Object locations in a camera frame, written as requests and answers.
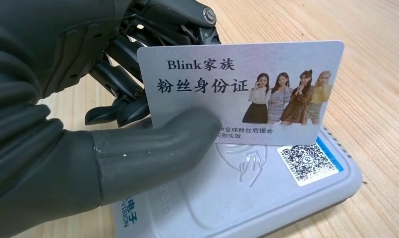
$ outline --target qr code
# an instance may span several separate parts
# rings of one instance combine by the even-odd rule
[[[278,153],[299,186],[339,172],[317,143],[306,146],[284,146],[278,149]]]

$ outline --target card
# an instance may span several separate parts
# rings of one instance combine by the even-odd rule
[[[143,47],[154,127],[197,106],[223,124],[216,143],[315,143],[341,62],[341,41]]]

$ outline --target plaid skirt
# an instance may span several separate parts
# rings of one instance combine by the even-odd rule
[[[309,103],[309,105],[307,106],[307,118],[319,119],[321,107],[322,104]]]

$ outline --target woman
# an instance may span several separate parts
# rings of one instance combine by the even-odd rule
[[[332,91],[332,85],[328,85],[331,72],[326,70],[320,73],[315,86],[313,86],[312,99],[307,106],[307,118],[312,120],[313,124],[319,124],[320,109],[322,104],[329,99]]]
[[[281,125],[291,125],[292,123],[307,124],[307,105],[312,98],[312,70],[304,71],[300,75],[300,84],[291,95],[290,103],[285,108],[281,116]]]
[[[247,109],[243,117],[243,123],[266,124],[268,121],[268,111],[266,104],[271,96],[269,91],[269,76],[265,73],[258,75],[255,87],[249,91],[249,101],[252,104]]]
[[[271,97],[268,103],[268,124],[280,121],[284,107],[290,102],[292,88],[289,86],[288,74],[280,73],[275,86],[271,89]]]

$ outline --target robotic thumb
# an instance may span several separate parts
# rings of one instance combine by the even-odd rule
[[[214,143],[220,120],[191,109],[162,128],[93,131],[101,205],[149,190],[194,168]]]

